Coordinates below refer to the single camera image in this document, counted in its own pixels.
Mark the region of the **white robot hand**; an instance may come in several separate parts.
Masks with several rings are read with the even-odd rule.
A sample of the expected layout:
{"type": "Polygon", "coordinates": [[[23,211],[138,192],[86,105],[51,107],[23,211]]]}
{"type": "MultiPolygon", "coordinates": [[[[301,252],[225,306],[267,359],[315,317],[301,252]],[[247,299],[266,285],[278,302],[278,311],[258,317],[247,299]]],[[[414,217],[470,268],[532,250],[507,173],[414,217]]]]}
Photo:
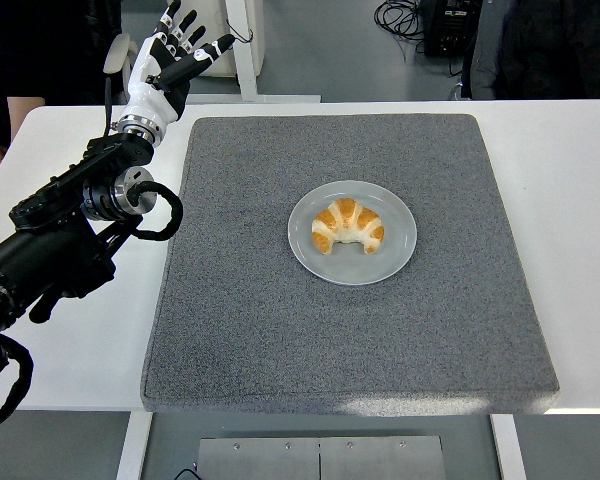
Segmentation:
{"type": "Polygon", "coordinates": [[[129,101],[122,122],[143,118],[164,133],[167,125],[182,116],[190,81],[209,69],[236,41],[228,33],[202,44],[204,26],[186,34],[197,11],[191,9],[178,18],[181,9],[180,1],[171,2],[142,43],[129,77],[129,101]]]}

